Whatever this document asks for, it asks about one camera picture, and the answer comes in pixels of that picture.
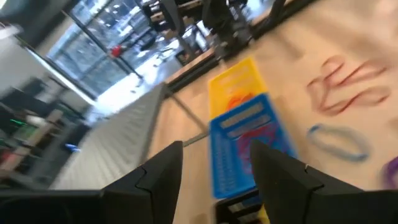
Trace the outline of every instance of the blue object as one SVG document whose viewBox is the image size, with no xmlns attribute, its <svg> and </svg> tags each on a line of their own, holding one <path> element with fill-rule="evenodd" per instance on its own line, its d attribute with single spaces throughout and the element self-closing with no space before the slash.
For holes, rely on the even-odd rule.
<svg viewBox="0 0 398 224">
<path fill-rule="evenodd" d="M 346 138 L 354 142 L 359 149 L 359 154 L 352 154 L 340 147 L 336 147 L 331 144 L 326 144 L 322 142 L 321 140 L 316 138 L 315 133 L 318 132 L 333 134 L 335 136 L 339 136 L 340 138 Z M 337 128 L 337 127 L 327 126 L 324 124 L 316 124 L 308 130 L 307 138 L 312 144 L 314 144 L 319 149 L 322 149 L 336 157 L 339 157 L 347 161 L 358 162 L 358 161 L 363 161 L 369 157 L 369 152 L 371 147 L 367 142 L 366 138 L 362 136 L 359 132 L 350 128 Z"/>
<path fill-rule="evenodd" d="M 255 187 L 249 162 L 253 139 L 297 157 L 269 97 L 265 94 L 254 97 L 210 122 L 213 195 L 216 198 L 233 197 Z"/>
<path fill-rule="evenodd" d="M 71 150 L 72 152 L 80 152 L 80 149 L 73 144 L 65 144 L 65 147 Z"/>
</svg>

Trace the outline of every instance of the green light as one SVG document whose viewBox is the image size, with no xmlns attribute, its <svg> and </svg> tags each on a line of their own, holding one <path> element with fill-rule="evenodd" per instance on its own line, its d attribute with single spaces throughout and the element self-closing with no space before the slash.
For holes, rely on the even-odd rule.
<svg viewBox="0 0 398 224">
<path fill-rule="evenodd" d="M 15 123 L 20 124 L 20 125 L 26 125 L 26 123 L 24 123 L 22 121 L 17 121 L 17 120 L 14 120 L 14 119 L 11 119 L 10 121 L 15 122 Z"/>
</svg>

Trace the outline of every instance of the glass wall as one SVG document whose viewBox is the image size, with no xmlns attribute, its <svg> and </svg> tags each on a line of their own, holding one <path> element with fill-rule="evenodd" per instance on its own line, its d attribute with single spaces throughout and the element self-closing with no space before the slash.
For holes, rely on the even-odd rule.
<svg viewBox="0 0 398 224">
<path fill-rule="evenodd" d="M 73 24 L 47 57 L 95 96 L 136 74 L 134 68 L 151 56 L 139 55 L 139 44 L 156 39 L 157 33 L 135 1 L 82 0 L 68 15 Z M 134 38 L 137 46 L 122 57 L 109 56 L 113 47 Z"/>
</svg>

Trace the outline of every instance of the yellow plastic crate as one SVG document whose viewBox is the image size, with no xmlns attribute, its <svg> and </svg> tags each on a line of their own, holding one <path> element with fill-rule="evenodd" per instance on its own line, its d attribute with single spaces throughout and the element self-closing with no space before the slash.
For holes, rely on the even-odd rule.
<svg viewBox="0 0 398 224">
<path fill-rule="evenodd" d="M 267 91 L 252 58 L 246 58 L 209 81 L 210 118 Z"/>
</svg>

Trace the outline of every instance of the window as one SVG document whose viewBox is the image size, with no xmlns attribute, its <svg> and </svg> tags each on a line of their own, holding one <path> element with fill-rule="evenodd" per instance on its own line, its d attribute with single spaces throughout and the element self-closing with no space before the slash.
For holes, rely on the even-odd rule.
<svg viewBox="0 0 398 224">
<path fill-rule="evenodd" d="M 103 93 L 126 76 L 112 60 L 103 60 L 92 72 L 86 74 L 82 82 L 97 93 Z"/>
<path fill-rule="evenodd" d="M 136 74 L 139 78 L 156 77 L 157 72 L 167 78 L 180 65 L 173 58 L 182 47 L 156 33 L 138 5 L 142 2 L 81 0 L 68 13 L 71 25 L 47 57 L 67 78 L 95 96 L 135 71 L 141 72 Z M 185 39 L 195 41 L 195 35 L 189 33 Z M 119 58 L 111 58 L 111 49 L 126 41 L 129 48 Z M 173 69 L 160 66 L 169 62 Z"/>
<path fill-rule="evenodd" d="M 149 31 L 154 38 L 157 35 L 133 0 L 81 0 L 69 15 L 74 23 L 47 57 L 97 96 L 132 73 L 131 65 L 147 59 L 130 63 L 130 57 L 114 60 L 108 52 L 125 40 L 149 41 Z"/>
<path fill-rule="evenodd" d="M 82 0 L 72 9 L 72 14 L 82 24 L 86 24 L 107 3 L 108 0 Z"/>
<path fill-rule="evenodd" d="M 119 44 L 127 36 L 139 34 L 149 23 L 134 1 L 115 1 L 90 24 L 88 30 L 107 48 Z"/>
<path fill-rule="evenodd" d="M 73 36 L 53 56 L 53 61 L 72 78 L 81 78 L 105 53 L 84 33 Z"/>
</svg>

